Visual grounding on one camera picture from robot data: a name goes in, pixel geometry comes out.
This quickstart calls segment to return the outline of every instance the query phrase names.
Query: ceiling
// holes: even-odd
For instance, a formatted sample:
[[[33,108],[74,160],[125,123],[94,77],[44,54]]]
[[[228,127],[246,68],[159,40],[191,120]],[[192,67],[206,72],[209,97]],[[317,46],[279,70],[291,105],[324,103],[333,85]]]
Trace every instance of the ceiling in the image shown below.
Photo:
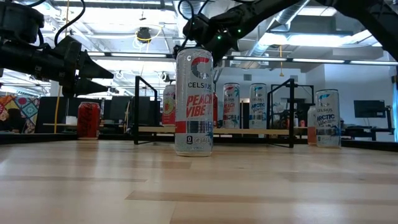
[[[32,0],[20,0],[22,4]],[[182,27],[186,21],[175,10],[178,1],[170,0],[86,0],[86,12],[83,17],[74,23],[68,30],[74,38],[83,44],[83,48],[92,52],[142,52],[142,53],[172,53],[175,44],[184,40]],[[225,12],[237,3],[230,0],[216,0],[204,9],[207,16],[215,16]],[[45,41],[53,46],[56,31],[65,24],[67,15],[67,1],[49,0],[37,7],[45,15],[45,27],[42,33]],[[69,20],[81,11],[81,2],[70,1]],[[274,17],[262,22],[255,30],[239,41],[239,52],[234,55],[249,55],[250,51],[259,43],[266,33],[267,26]],[[153,39],[149,43],[141,43],[136,39],[136,32],[140,27],[148,27]],[[272,57],[299,57],[299,58],[344,58],[344,59],[371,59],[382,56],[380,47],[372,47],[377,43],[364,27],[356,20],[336,12],[333,8],[323,7],[311,1],[291,22],[290,30],[283,35],[290,38],[297,34],[343,34],[348,36],[346,45],[339,47],[309,47],[305,45],[290,45],[289,43],[270,45],[264,55]],[[142,76],[152,86],[163,89],[166,82],[159,76],[163,73],[175,77],[175,62],[142,62],[124,60],[97,60],[99,65],[115,74],[114,80],[95,80],[104,85],[123,86],[125,94],[134,92],[134,78]],[[270,62],[261,65],[257,62],[230,62],[225,67],[236,69],[266,68],[273,70],[280,68],[280,62]],[[313,68],[307,63],[284,63],[283,68],[299,68],[302,72]],[[35,80],[32,76],[5,70],[2,83],[20,83],[21,86],[12,88],[32,95],[48,95],[48,83]],[[41,86],[23,86],[22,84],[38,84]]]

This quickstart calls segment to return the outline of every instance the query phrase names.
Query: wood grain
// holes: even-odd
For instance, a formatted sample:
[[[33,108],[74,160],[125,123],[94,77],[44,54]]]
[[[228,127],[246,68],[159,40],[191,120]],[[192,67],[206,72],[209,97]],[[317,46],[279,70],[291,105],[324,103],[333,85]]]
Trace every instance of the wood grain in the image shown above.
[[[171,143],[0,146],[0,223],[398,221],[398,154],[224,144],[178,157]]]

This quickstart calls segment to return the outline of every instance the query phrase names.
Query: patterned fabric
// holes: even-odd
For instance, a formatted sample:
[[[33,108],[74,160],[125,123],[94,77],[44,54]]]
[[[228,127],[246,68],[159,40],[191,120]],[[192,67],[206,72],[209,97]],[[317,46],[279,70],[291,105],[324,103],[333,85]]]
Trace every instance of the patterned fabric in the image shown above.
[[[2,96],[0,97],[0,119],[2,121],[6,119],[8,109],[19,109],[22,117],[26,119],[24,133],[32,134],[35,132],[39,101],[38,98]]]

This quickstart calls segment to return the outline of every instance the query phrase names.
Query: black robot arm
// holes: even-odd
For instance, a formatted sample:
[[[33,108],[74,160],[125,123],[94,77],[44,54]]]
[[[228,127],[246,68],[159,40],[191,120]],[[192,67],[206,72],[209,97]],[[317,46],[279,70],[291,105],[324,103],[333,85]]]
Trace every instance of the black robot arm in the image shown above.
[[[355,18],[380,41],[386,51],[398,59],[398,15],[384,0],[316,0],[333,6],[342,14]],[[229,49],[238,50],[238,40],[254,30],[260,22],[299,0],[258,0],[240,4],[212,18],[203,14],[192,17],[183,33],[189,40],[209,50],[214,62]]]

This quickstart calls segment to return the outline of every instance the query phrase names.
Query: fluorescent light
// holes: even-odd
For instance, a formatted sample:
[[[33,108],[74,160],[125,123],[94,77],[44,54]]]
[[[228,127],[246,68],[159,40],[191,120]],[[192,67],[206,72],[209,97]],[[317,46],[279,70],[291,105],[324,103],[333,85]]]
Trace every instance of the fluorescent light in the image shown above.
[[[105,53],[102,52],[88,52],[89,56],[105,56]]]
[[[233,60],[259,61],[259,62],[286,62],[287,58],[237,57],[237,56],[235,56]]]
[[[338,35],[297,34],[289,37],[287,44],[307,47],[338,47],[345,39]]]
[[[330,59],[310,59],[310,58],[294,58],[293,62],[310,62],[310,63],[344,63],[344,60]]]
[[[265,33],[259,40],[259,46],[260,47],[265,47],[269,45],[285,45],[287,44],[287,39],[285,35],[281,34],[271,34],[271,33]]]
[[[377,42],[377,43],[373,44],[372,47],[382,47],[382,45],[379,42]]]
[[[334,7],[326,6],[305,6],[299,16],[334,16],[337,10]]]
[[[381,61],[350,61],[352,65],[398,65],[398,62],[381,62]]]
[[[17,93],[17,90],[12,87],[2,86],[0,91],[8,92],[8,93]]]
[[[149,58],[166,58],[166,54],[130,54],[130,53],[111,53],[113,57],[149,57]]]

